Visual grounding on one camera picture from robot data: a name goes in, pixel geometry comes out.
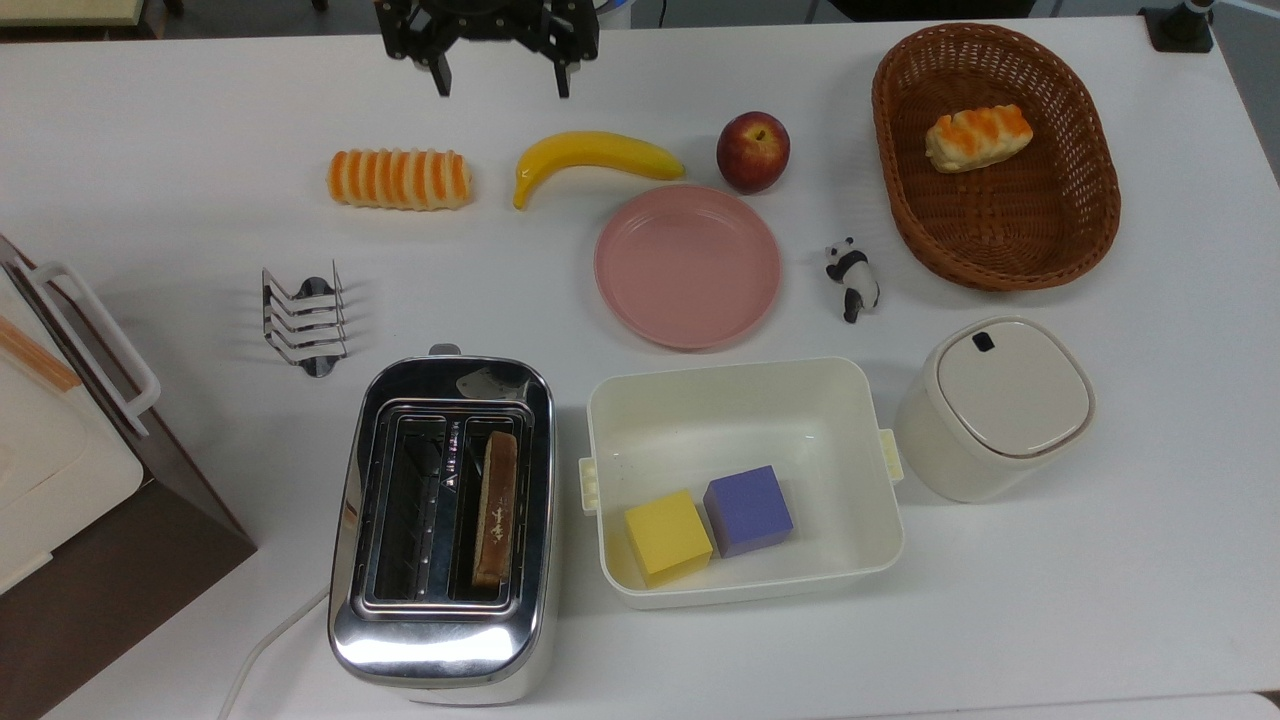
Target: toaster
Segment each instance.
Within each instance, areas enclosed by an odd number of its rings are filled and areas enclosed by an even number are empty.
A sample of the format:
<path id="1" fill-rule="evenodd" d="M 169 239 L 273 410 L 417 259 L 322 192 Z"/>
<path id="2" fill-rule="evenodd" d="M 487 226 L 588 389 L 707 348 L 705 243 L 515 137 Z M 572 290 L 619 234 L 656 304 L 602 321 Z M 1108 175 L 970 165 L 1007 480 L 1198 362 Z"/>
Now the toaster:
<path id="1" fill-rule="evenodd" d="M 402 360 L 370 384 L 343 492 L 329 644 L 410 700 L 497 705 L 545 675 L 559 597 L 556 434 L 513 360 Z"/>

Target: wooden stick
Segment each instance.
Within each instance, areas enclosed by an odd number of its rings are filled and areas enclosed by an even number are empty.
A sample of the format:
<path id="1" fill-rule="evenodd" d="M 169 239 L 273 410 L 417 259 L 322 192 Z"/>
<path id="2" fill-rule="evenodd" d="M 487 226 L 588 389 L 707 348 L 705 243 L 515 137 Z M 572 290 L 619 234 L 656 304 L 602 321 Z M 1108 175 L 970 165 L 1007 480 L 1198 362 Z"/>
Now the wooden stick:
<path id="1" fill-rule="evenodd" d="M 45 378 L 59 392 L 67 392 L 81 384 L 79 375 L 72 372 L 61 360 L 45 350 L 38 342 L 27 337 L 18 325 L 0 315 L 0 347 L 9 351 L 23 365 Z"/>

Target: table surface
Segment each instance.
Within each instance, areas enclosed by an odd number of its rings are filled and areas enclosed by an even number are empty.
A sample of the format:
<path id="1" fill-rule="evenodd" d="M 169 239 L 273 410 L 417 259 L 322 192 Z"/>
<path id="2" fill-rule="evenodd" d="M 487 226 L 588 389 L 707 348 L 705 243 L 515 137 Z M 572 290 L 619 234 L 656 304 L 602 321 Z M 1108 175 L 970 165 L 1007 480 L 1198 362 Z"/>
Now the table surface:
<path id="1" fill-rule="evenodd" d="M 174 433 L 259 552 L 51 717 L 209 717 L 248 650 L 328 582 L 365 387 L 454 342 L 516 357 L 559 415 L 563 601 L 553 667 L 524 702 L 426 716 L 818 717 L 1280 687 L 1280 191 L 1221 55 L 1152 51 L 1138 18 L 1019 20 L 1091 90 L 1124 195 L 1115 246 L 1055 290 L 984 295 L 936 278 L 890 217 L 870 119 L 878 60 L 920 24 L 607 32 L 556 97 L 504 44 L 451 53 L 453 97 L 378 37 L 0 46 L 0 232 L 78 268 L 148 359 Z M 553 132 L 675 150 L 723 188 L 716 137 L 741 111 L 792 137 L 746 199 L 782 291 L 717 351 L 640 340 L 591 275 L 603 224 L 654 182 L 566 170 L 511 208 L 512 168 Z M 477 200 L 454 213 L 333 204 L 348 147 L 453 149 Z M 881 306 L 840 319 L 826 245 L 854 236 Z M 262 266 L 287 286 L 334 259 L 352 356 L 321 380 L 262 342 Z M 906 550 L 851 589 L 640 612 L 599 568 L 577 509 L 585 405 L 605 378 L 813 356 L 865 370 L 881 424 L 936 343 L 986 316 L 1051 328 L 1092 375 L 1091 437 L 996 501 L 897 486 Z M 242 717 L 417 717 L 338 667 L 319 612 L 259 661 Z"/>

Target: apple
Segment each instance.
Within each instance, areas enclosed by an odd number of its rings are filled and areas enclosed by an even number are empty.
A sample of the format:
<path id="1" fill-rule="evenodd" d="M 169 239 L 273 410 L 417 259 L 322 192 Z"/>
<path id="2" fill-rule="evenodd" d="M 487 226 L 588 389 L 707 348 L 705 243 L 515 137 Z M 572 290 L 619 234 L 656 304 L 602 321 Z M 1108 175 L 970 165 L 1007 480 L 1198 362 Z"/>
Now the apple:
<path id="1" fill-rule="evenodd" d="M 716 164 L 733 190 L 760 192 L 782 177 L 791 158 L 791 137 L 768 113 L 744 113 L 721 131 Z"/>

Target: wicker basket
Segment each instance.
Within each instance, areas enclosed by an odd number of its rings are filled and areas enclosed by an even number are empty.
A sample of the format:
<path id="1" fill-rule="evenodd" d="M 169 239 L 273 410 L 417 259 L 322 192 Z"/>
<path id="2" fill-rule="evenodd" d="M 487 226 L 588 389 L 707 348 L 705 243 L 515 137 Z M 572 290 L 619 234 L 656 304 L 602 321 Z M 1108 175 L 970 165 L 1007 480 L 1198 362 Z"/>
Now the wicker basket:
<path id="1" fill-rule="evenodd" d="M 941 115 L 1014 102 L 1036 136 L 1021 152 L 943 174 L 924 156 Z M 1120 223 L 1102 123 L 1080 78 L 1032 38 L 950 23 L 899 42 L 872 94 L 899 232 L 936 274 L 978 290 L 1071 282 L 1106 255 Z"/>

